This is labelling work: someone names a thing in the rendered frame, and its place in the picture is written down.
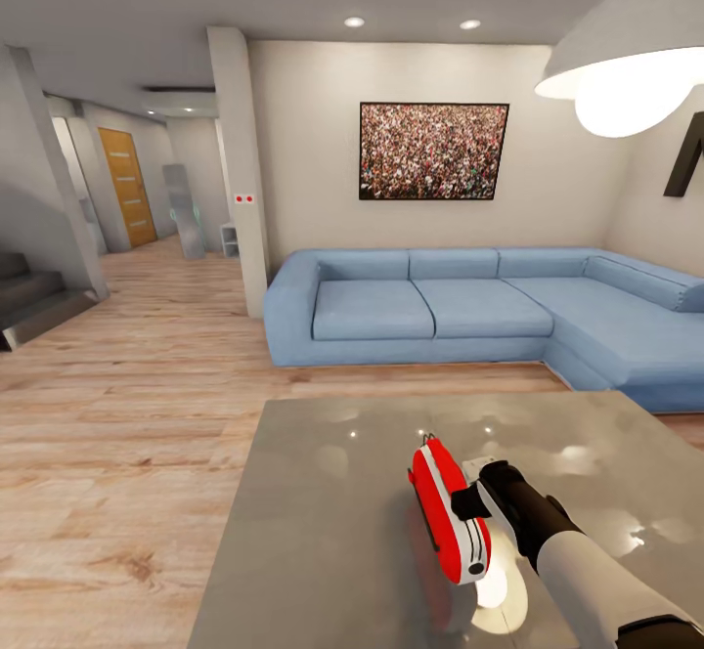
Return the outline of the radio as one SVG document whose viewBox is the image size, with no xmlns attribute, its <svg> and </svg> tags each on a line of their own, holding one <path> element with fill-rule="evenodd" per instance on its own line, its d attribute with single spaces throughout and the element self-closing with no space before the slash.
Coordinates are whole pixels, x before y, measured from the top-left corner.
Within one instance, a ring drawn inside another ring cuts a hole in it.
<svg viewBox="0 0 704 649">
<path fill-rule="evenodd" d="M 461 521 L 454 512 L 451 493 L 466 490 L 466 479 L 438 439 L 425 438 L 409 480 L 446 577 L 458 585 L 483 580 L 491 561 L 491 538 L 482 517 Z"/>
</svg>

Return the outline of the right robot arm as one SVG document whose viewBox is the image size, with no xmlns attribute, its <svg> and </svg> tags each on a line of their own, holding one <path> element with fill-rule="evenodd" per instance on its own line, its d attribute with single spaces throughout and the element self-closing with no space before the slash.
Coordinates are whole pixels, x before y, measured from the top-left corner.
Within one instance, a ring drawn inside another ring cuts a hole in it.
<svg viewBox="0 0 704 649">
<path fill-rule="evenodd" d="M 494 518 L 527 556 L 582 649 L 704 649 L 704 627 L 595 544 L 552 496 L 493 456 L 462 462 L 461 521 Z"/>
</svg>

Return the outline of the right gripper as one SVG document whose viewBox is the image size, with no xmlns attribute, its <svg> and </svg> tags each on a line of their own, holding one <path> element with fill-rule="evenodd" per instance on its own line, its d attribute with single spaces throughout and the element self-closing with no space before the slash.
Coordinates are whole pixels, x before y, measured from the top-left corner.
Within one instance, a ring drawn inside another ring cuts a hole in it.
<svg viewBox="0 0 704 649">
<path fill-rule="evenodd" d="M 477 519 L 478 517 L 488 518 L 492 515 L 483 507 L 478 496 L 476 484 L 471 485 L 466 490 L 457 490 L 451 493 L 453 499 L 454 512 L 461 521 Z"/>
</svg>

